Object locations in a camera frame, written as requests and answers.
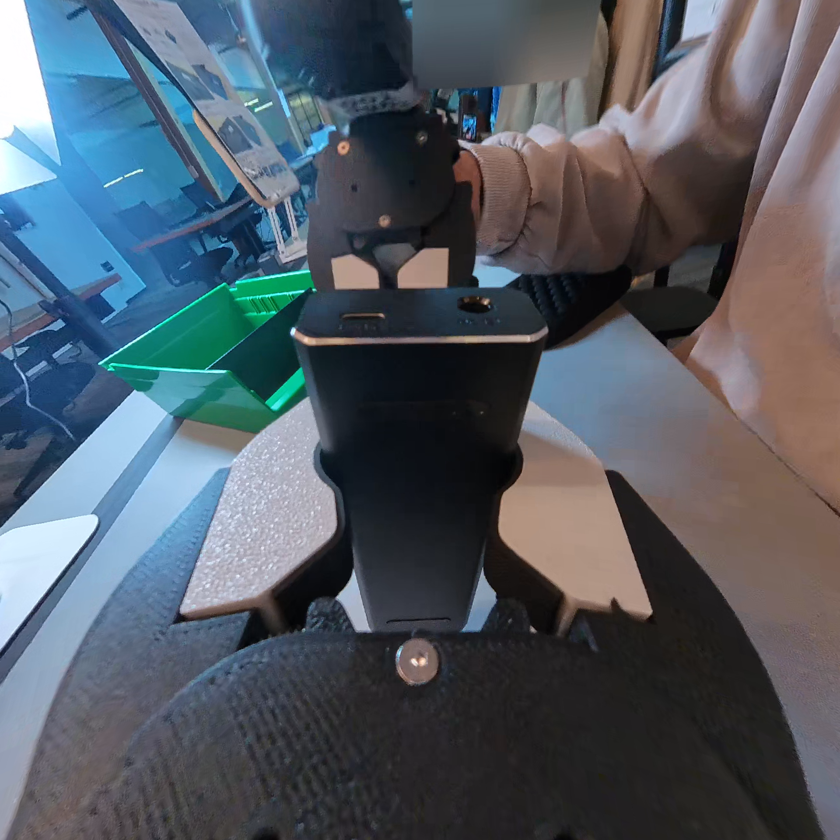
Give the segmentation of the person's right forearm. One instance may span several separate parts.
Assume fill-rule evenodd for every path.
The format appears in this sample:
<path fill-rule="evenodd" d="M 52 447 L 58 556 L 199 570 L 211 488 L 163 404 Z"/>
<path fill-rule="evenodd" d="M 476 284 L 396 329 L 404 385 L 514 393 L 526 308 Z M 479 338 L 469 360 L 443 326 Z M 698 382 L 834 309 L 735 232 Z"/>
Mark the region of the person's right forearm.
<path fill-rule="evenodd" d="M 522 274 L 645 272 L 733 239 L 767 117 L 755 81 L 693 56 L 635 111 L 572 138 L 542 126 L 465 147 L 479 259 Z"/>

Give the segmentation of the black usb hub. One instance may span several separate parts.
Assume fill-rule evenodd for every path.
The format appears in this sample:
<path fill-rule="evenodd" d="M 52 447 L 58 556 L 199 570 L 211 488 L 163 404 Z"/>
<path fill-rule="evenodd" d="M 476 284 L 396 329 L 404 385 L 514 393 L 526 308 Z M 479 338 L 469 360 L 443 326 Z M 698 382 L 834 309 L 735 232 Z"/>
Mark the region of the black usb hub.
<path fill-rule="evenodd" d="M 376 633 L 467 623 L 548 325 L 519 290 L 314 292 L 291 336 Z"/>

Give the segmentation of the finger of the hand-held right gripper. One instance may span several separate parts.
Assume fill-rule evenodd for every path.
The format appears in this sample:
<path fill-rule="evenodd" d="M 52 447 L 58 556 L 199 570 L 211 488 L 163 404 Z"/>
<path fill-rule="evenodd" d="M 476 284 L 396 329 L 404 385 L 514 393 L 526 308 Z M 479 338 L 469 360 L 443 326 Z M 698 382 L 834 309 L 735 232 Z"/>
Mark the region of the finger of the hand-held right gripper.
<path fill-rule="evenodd" d="M 336 291 L 394 289 L 394 279 L 378 265 L 372 255 L 332 257 L 331 270 Z"/>
<path fill-rule="evenodd" d="M 424 290 L 448 287 L 448 248 L 418 250 L 396 274 L 401 290 Z"/>

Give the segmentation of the wooden desk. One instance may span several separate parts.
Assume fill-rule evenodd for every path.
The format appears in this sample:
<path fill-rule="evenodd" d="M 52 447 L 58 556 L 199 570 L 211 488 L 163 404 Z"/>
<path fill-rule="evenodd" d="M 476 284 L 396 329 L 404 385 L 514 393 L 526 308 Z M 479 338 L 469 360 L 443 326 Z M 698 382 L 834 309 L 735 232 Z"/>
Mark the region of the wooden desk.
<path fill-rule="evenodd" d="M 246 198 L 236 203 L 225 205 L 211 213 L 205 213 L 187 223 L 180 224 L 176 227 L 166 230 L 162 234 L 147 238 L 137 245 L 130 247 L 134 254 L 139 254 L 159 245 L 164 245 L 183 237 L 191 237 L 195 234 L 201 233 L 206 228 L 218 225 L 225 219 L 240 214 L 240 212 L 247 211 L 252 213 L 256 208 L 261 209 L 253 199 Z"/>

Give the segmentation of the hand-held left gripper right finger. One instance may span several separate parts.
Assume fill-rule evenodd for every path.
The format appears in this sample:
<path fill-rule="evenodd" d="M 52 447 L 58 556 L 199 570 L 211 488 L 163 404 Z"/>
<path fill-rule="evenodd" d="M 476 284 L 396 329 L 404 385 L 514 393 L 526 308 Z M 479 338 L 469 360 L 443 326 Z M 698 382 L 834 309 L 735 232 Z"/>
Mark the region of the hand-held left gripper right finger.
<path fill-rule="evenodd" d="M 489 586 L 537 633 L 566 635 L 579 613 L 646 622 L 653 607 L 599 458 L 535 402 L 518 446 L 486 543 Z"/>

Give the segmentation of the black mesh office chair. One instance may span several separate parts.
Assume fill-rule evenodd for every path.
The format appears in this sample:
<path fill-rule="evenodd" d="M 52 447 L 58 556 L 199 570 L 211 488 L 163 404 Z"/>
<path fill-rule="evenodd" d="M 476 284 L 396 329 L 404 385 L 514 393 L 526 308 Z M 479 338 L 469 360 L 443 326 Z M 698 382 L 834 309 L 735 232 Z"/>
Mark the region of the black mesh office chair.
<path fill-rule="evenodd" d="M 693 333 L 718 305 L 718 300 L 692 287 L 632 289 L 633 273 L 626 266 L 600 274 L 519 275 L 508 288 L 528 296 L 548 326 L 546 348 L 570 340 L 576 333 L 620 302 L 624 309 L 662 344 Z"/>

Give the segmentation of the green plastic bin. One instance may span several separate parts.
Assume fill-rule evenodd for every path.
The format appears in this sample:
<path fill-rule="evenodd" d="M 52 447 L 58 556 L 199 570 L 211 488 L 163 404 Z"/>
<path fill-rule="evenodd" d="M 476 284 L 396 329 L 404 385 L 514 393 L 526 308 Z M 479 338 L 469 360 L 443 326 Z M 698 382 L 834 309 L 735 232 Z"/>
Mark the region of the green plastic bin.
<path fill-rule="evenodd" d="M 302 269 L 209 291 L 100 366 L 173 417 L 257 434 L 306 396 L 291 330 Z"/>

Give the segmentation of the person's right hand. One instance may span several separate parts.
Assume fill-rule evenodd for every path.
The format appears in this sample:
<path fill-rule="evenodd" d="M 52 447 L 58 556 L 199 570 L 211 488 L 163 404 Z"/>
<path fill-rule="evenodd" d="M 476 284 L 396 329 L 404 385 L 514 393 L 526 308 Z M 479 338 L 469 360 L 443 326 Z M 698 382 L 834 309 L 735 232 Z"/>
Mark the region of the person's right hand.
<path fill-rule="evenodd" d="M 458 159 L 454 163 L 455 179 L 458 183 L 468 183 L 471 188 L 471 202 L 480 208 L 483 192 L 483 176 L 480 164 L 471 148 L 460 148 Z"/>

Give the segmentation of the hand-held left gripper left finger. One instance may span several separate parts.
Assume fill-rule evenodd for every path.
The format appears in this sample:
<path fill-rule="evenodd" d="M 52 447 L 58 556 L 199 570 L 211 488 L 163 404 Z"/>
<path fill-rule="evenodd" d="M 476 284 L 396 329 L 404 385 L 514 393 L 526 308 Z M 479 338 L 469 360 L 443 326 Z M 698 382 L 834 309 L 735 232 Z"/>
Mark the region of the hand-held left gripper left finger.
<path fill-rule="evenodd" d="M 322 473 L 311 408 L 293 408 L 234 459 L 179 616 L 256 613 L 270 632 L 349 583 L 353 557 L 339 492 Z"/>

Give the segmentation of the person's beige hoodie torso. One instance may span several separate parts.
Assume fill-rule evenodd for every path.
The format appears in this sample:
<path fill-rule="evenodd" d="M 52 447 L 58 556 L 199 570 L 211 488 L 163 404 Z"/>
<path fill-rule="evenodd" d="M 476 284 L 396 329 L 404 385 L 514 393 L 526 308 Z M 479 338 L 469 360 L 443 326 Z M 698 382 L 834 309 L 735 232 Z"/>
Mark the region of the person's beige hoodie torso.
<path fill-rule="evenodd" d="M 740 68 L 767 114 L 731 275 L 686 367 L 836 510 L 838 26 L 839 2 L 726 2 L 706 44 L 670 69 L 693 56 Z"/>

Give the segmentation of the poster board on white stand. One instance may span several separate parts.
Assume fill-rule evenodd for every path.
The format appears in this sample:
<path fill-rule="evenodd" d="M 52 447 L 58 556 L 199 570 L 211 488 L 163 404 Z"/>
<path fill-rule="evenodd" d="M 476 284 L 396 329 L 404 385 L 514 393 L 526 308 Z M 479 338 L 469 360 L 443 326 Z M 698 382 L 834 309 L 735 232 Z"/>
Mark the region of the poster board on white stand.
<path fill-rule="evenodd" d="M 300 183 L 266 129 L 248 110 L 226 70 L 177 2 L 103 2 L 115 28 L 158 67 L 191 104 L 198 129 L 261 207 L 278 259 L 307 256 L 291 197 Z"/>

